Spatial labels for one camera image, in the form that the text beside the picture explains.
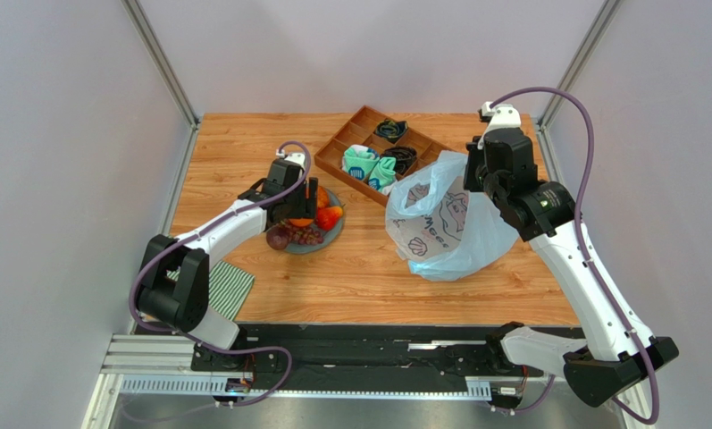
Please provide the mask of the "dark purple passion fruit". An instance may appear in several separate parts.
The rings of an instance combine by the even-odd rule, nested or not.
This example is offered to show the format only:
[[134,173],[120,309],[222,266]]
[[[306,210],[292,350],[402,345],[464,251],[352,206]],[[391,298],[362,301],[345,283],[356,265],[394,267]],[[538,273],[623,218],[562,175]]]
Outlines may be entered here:
[[267,245],[274,250],[285,250],[289,245],[289,233],[280,226],[273,226],[266,234]]

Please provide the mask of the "orange fruit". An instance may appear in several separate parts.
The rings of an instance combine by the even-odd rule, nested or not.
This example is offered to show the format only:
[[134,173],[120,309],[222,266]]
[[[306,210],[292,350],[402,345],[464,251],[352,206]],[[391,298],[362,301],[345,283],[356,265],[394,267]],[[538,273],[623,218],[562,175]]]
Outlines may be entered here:
[[288,219],[287,224],[296,230],[305,230],[314,226],[315,219]]

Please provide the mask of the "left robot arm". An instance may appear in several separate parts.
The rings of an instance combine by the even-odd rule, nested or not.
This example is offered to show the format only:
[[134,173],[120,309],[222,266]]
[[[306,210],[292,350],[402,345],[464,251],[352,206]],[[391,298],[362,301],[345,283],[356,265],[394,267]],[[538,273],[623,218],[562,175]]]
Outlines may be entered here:
[[209,304],[210,273],[231,251],[289,218],[313,218],[318,180],[311,158],[293,152],[275,159],[267,176],[221,214],[176,238],[148,243],[130,293],[130,311],[152,316],[165,331],[181,333],[214,351],[230,351],[239,326]]

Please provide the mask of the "red-orange pear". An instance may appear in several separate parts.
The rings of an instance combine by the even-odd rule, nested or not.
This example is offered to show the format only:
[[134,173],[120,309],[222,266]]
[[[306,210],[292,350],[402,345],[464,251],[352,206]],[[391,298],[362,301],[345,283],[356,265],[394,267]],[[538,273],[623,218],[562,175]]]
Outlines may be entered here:
[[331,231],[343,215],[341,206],[326,206],[317,210],[314,223],[322,231]]

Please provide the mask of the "light blue cartoon plastic bag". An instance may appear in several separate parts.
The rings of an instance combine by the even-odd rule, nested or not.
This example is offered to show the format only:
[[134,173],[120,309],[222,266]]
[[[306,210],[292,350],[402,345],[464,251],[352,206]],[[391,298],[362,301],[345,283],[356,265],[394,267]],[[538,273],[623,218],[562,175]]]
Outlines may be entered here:
[[502,258],[519,240],[484,193],[464,189],[467,156],[439,158],[396,182],[389,193],[385,229],[409,272],[452,282]]

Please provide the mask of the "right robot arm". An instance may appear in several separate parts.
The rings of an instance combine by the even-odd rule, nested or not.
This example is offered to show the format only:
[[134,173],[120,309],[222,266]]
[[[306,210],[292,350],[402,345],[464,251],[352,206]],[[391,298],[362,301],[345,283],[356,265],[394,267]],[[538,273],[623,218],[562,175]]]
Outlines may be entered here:
[[575,217],[568,189],[538,176],[532,141],[518,128],[488,131],[466,144],[464,187],[485,193],[504,222],[546,264],[577,315],[575,340],[511,322],[487,336],[494,367],[537,368],[564,378],[586,405],[612,400],[679,355],[632,311]]

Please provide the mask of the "purple grape bunch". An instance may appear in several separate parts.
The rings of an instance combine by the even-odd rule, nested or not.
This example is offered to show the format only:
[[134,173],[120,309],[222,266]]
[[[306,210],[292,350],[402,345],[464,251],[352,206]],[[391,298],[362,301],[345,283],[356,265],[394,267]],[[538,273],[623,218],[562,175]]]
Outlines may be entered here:
[[305,230],[296,230],[287,223],[282,223],[281,227],[289,233],[289,243],[300,246],[315,246],[323,243],[323,233],[315,226]]

